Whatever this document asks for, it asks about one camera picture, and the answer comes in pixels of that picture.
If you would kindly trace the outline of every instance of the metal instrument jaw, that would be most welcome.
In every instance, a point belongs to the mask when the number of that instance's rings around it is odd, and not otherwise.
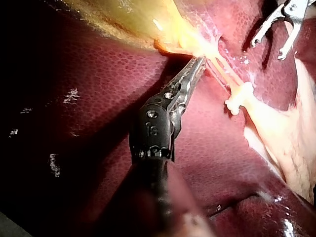
[[[174,140],[181,131],[181,116],[205,71],[205,63],[205,57],[193,57],[160,93],[141,107],[129,133],[132,162],[149,157],[174,161]]]
[[[295,43],[298,34],[300,33],[306,9],[315,0],[288,0],[277,7],[272,14],[265,20],[260,27],[258,33],[251,41],[251,47],[255,48],[257,43],[260,43],[263,36],[266,34],[271,25],[277,20],[288,21],[292,24],[293,30],[286,40],[284,46],[279,50],[280,55],[278,60],[286,59],[292,45]]]

